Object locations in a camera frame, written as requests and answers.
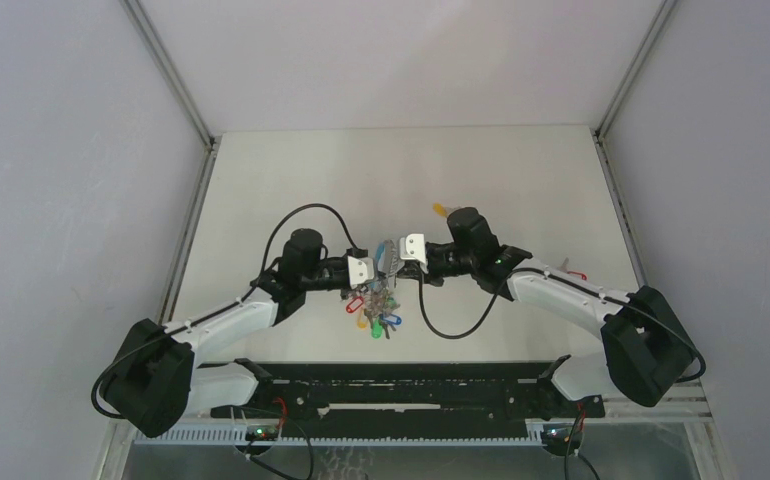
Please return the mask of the red tagged key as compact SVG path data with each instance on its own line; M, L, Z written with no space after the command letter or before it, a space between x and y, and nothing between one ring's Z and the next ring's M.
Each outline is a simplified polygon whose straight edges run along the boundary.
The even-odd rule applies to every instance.
M365 303L365 299L361 296L354 297L345 306L345 311L348 314L352 314L360 310Z
M576 278L580 278L583 281L587 281L588 280L587 274L584 273L584 272L581 272L581 271L570 269L569 268L569 262L570 262L570 258L569 257L565 257L563 262L562 262L562 264L560 265L559 269L561 271L563 271L564 273L570 275L570 276L573 276L573 277L576 277Z

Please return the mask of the blue tagged key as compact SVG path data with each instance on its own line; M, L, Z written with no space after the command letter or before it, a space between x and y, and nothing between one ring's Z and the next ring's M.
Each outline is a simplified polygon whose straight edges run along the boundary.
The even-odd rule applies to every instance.
M382 315L380 317L380 319L383 322L385 322L385 323L387 323L389 325L392 325L392 326L400 326L403 323L402 318L400 316L394 315L394 314Z

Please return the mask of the green tagged key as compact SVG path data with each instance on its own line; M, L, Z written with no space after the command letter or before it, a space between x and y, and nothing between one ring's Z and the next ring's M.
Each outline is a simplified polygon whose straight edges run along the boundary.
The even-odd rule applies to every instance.
M373 339L379 339L384 336L385 332L387 330L387 327L384 325L382 321L376 321L371 324L371 337Z

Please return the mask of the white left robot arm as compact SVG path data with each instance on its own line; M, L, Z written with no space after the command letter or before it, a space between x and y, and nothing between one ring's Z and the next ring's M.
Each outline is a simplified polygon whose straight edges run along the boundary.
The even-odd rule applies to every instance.
M241 296L197 318L166 326L135 323L114 359L94 381L91 403L100 414L124 419L154 438L200 410L237 405L251 417L272 407L272 388L254 369L216 357L230 345L287 320L310 292L347 293L376 277L367 250L324 256L321 234L298 229L280 256L265 262Z

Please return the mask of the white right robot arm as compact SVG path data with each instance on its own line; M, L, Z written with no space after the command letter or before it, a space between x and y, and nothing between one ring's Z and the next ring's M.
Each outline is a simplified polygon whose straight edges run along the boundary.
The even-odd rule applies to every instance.
M399 239L398 277L424 288L469 276L491 304L503 298L539 307L600 341L600 351L563 355L539 376L539 402L548 414L566 415L578 401L610 393L654 407L674 385L706 373L705 357L659 290L603 287L552 267L500 243L474 207L452 211L446 222L449 243L429 242L420 233Z

